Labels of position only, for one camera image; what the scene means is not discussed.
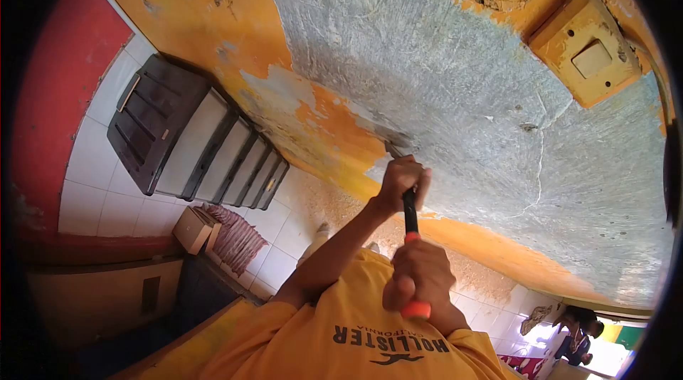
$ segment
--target cardboard box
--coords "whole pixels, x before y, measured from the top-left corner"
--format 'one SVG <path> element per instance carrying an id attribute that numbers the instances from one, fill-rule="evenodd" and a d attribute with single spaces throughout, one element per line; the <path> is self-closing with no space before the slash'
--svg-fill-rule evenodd
<path id="1" fill-rule="evenodd" d="M 173 229 L 174 236 L 189 254 L 197 255 L 207 241 L 206 250 L 213 248 L 221 224 L 201 208 L 188 206 Z"/>

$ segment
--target plastic drawer unit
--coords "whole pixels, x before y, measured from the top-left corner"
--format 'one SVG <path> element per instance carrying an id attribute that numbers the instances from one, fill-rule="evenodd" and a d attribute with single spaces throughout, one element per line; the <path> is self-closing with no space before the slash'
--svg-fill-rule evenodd
<path id="1" fill-rule="evenodd" d="M 267 209 L 290 167 L 233 100 L 156 56 L 128 83 L 107 138 L 148 196 Z"/>

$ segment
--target orange hammer handle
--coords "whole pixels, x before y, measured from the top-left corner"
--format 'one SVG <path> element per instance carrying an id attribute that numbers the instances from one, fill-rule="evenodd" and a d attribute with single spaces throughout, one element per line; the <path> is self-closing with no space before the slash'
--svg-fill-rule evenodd
<path id="1" fill-rule="evenodd" d="M 406 233 L 404 243 L 414 241 L 415 239 L 422 239 L 418 232 Z M 401 316 L 407 319 L 423 319 L 427 320 L 431 316 L 431 305 L 426 301 L 411 300 L 401 309 Z"/>

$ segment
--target yellow shirt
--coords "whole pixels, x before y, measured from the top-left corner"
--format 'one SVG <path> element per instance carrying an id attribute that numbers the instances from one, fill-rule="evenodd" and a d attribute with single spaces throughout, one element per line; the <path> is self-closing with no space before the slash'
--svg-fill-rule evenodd
<path id="1" fill-rule="evenodd" d="M 316 307 L 259 307 L 204 369 L 202 379 L 505 379 L 486 333 L 445 338 L 431 324 L 382 307 L 393 273 L 362 249 Z"/>

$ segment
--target electrical box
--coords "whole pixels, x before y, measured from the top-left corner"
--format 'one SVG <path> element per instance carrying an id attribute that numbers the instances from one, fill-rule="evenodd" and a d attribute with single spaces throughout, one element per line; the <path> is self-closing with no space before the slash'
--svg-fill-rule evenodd
<path id="1" fill-rule="evenodd" d="M 601 0 L 570 0 L 531 36 L 529 48 L 585 109 L 641 76 L 638 58 Z"/>

